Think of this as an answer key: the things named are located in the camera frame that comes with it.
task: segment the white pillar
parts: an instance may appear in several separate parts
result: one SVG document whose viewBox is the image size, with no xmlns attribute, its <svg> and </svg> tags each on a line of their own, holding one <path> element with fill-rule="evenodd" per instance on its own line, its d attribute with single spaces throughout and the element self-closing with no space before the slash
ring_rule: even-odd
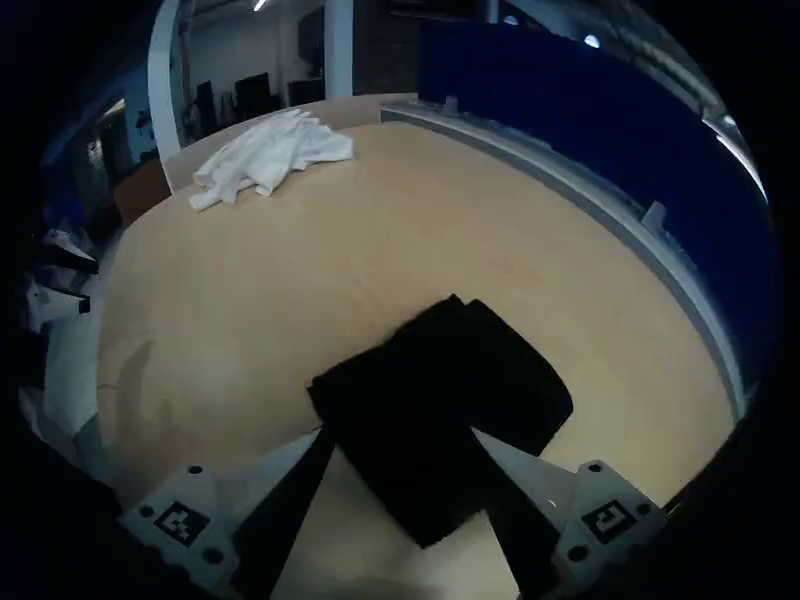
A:
<svg viewBox="0 0 800 600">
<path fill-rule="evenodd" d="M 486 2 L 486 22 L 497 23 L 500 18 L 500 0 L 488 0 Z"/>
<path fill-rule="evenodd" d="M 325 0 L 325 98 L 352 95 L 353 0 Z"/>
<path fill-rule="evenodd" d="M 147 95 L 150 100 L 150 117 L 153 120 L 153 135 L 156 139 L 161 161 L 175 156 L 181 150 L 175 111 L 172 106 L 172 87 L 170 82 L 170 51 L 175 32 L 175 19 L 178 16 L 180 0 L 164 0 L 156 15 L 153 34 L 150 37 L 150 51 L 147 56 Z M 167 183 L 172 189 L 172 182 Z"/>
</svg>

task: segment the white wall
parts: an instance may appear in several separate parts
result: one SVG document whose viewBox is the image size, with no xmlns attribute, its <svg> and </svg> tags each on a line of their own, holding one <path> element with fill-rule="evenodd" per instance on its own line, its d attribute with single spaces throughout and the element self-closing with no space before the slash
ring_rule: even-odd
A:
<svg viewBox="0 0 800 600">
<path fill-rule="evenodd" d="M 324 4 L 323 0 L 284 0 L 280 7 L 280 87 L 284 103 L 289 105 L 290 81 L 308 79 L 309 65 L 297 54 L 297 23 Z"/>
<path fill-rule="evenodd" d="M 325 2 L 325 97 L 353 95 L 353 0 Z"/>
<path fill-rule="evenodd" d="M 210 81 L 219 114 L 223 92 L 235 92 L 239 79 L 267 72 L 270 90 L 288 105 L 287 84 L 307 79 L 310 67 L 297 54 L 297 23 L 323 3 L 282 0 L 195 26 L 189 43 L 192 95 L 197 85 Z"/>
<path fill-rule="evenodd" d="M 580 31 L 570 20 L 569 14 L 557 4 L 546 0 L 508 0 L 521 11 L 539 21 L 550 33 L 570 39 L 578 39 Z"/>
<path fill-rule="evenodd" d="M 219 115 L 223 92 L 235 92 L 239 79 L 264 72 L 269 73 L 272 93 L 278 92 L 279 30 L 277 5 L 195 27 L 189 42 L 192 97 L 199 84 L 210 81 Z"/>
</svg>

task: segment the screw hole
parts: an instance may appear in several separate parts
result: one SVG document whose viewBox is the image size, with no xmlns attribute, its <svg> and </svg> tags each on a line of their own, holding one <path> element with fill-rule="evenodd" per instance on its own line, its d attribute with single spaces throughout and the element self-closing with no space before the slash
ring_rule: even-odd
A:
<svg viewBox="0 0 800 600">
<path fill-rule="evenodd" d="M 589 556 L 589 549 L 586 546 L 573 546 L 567 552 L 567 558 L 572 562 L 581 562 Z"/>
<path fill-rule="evenodd" d="M 210 565 L 218 565 L 223 558 L 225 558 L 225 555 L 217 548 L 211 547 L 203 550 L 203 560 Z"/>
</svg>

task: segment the black towel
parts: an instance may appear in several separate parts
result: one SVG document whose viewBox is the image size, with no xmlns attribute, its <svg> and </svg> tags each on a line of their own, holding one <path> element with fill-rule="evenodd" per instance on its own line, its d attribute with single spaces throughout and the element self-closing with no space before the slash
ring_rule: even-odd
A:
<svg viewBox="0 0 800 600">
<path fill-rule="evenodd" d="M 483 507 L 486 457 L 470 426 L 538 455 L 572 412 L 547 361 L 485 304 L 456 296 L 316 377 L 309 393 L 350 463 L 421 547 Z"/>
</svg>

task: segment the crumpled white fabric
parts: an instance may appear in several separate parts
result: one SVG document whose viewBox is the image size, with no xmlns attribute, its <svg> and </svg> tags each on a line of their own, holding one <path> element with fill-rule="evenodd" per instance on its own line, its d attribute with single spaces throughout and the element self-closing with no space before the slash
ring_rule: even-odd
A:
<svg viewBox="0 0 800 600">
<path fill-rule="evenodd" d="M 225 144 L 194 174 L 205 191 L 189 198 L 197 210 L 220 200 L 236 202 L 236 193 L 256 186 L 270 196 L 289 171 L 304 171 L 315 162 L 353 158 L 353 140 L 336 133 L 308 112 L 278 113 Z"/>
</svg>

